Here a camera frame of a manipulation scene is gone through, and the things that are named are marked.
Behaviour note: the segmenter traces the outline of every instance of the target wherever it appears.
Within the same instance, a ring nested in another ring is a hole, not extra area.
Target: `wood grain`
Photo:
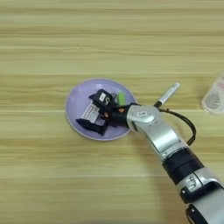
[[[200,107],[223,70],[223,23],[223,1],[0,0],[1,223],[187,223],[142,136],[87,140],[64,104],[86,79],[119,81],[142,104],[178,81],[166,106],[193,120],[192,149],[224,180],[224,121]]]

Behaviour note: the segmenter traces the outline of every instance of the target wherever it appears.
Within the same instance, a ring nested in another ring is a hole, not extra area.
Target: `black object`
[[[178,150],[163,162],[163,167],[177,185],[189,174],[201,169],[204,165],[189,148]]]
[[[110,112],[111,109],[117,105],[115,103],[114,97],[112,94],[108,93],[104,89],[100,89],[96,94],[89,96],[89,99],[93,100],[94,105],[101,110],[102,113]]]
[[[208,224],[198,209],[190,205],[185,211],[187,219],[191,224]]]
[[[92,130],[103,136],[109,125],[114,127],[128,127],[127,114],[132,104],[120,107],[119,104],[115,102],[115,97],[104,89],[98,90],[96,94],[90,95],[89,98],[93,101],[93,104],[100,109],[99,114],[101,119],[105,120],[105,122],[103,125],[98,125],[86,119],[76,119],[76,122],[84,129]]]
[[[189,190],[184,187],[180,192],[181,199],[186,203],[193,203],[195,200],[207,195],[208,193],[221,188],[221,185],[217,182],[210,182],[207,185],[203,185],[198,191],[189,192]]]
[[[160,111],[160,112],[165,112],[165,113],[167,113],[167,114],[171,114],[171,115],[173,115],[173,116],[178,117],[178,118],[181,119],[182,121],[184,121],[184,122],[191,128],[191,130],[192,130],[192,137],[191,137],[186,143],[187,143],[189,146],[190,146],[191,144],[193,144],[193,142],[194,142],[195,139],[196,139],[197,130],[196,130],[194,124],[193,124],[187,117],[185,117],[185,116],[183,116],[183,115],[181,115],[181,114],[179,114],[179,113],[173,112],[173,111],[171,111],[171,110],[169,110],[169,109],[161,109],[161,108],[160,108],[159,111]]]
[[[89,120],[86,119],[76,119],[76,122],[83,127],[86,130],[92,130],[94,132],[99,133],[100,135],[104,135],[106,129],[107,129],[107,125],[97,125],[95,123],[91,123]]]
[[[163,103],[162,103],[161,101],[157,101],[157,102],[154,104],[154,107],[159,109],[162,105],[163,105]]]

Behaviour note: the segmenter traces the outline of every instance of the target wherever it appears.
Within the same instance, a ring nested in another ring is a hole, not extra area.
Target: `marker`
[[[154,104],[154,107],[160,108],[163,104],[165,104],[168,99],[178,90],[179,83],[175,83],[173,86],[169,88],[169,90]]]

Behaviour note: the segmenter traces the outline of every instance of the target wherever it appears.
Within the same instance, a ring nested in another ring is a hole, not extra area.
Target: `white label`
[[[91,103],[88,105],[86,111],[82,115],[82,118],[89,120],[91,123],[95,123],[95,121],[97,120],[97,118],[99,116],[99,110],[100,109],[97,108],[91,101]]]
[[[102,93],[102,94],[101,94],[101,97],[100,97],[100,101],[103,102],[104,99],[105,99],[105,97],[106,97],[106,95],[105,95],[104,93]]]
[[[137,116],[147,116],[147,111],[141,111],[136,114]]]

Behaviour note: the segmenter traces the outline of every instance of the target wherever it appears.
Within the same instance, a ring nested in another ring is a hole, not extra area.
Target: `robotic arm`
[[[100,109],[105,123],[100,126],[83,118],[77,119],[77,123],[101,135],[109,125],[125,126],[145,135],[180,197],[188,205],[186,216],[190,223],[224,224],[224,185],[189,148],[196,135],[194,125],[182,115],[160,109],[178,87],[176,83],[154,106],[130,104],[123,107],[116,105],[112,95],[101,89],[89,98]],[[169,112],[184,120],[191,126],[193,137],[186,143],[164,122],[160,112]]]
[[[189,205],[186,216],[190,223],[223,224],[224,185],[162,120],[158,109],[162,104],[163,101],[158,101],[154,106],[130,106],[129,128],[145,135],[180,197]]]

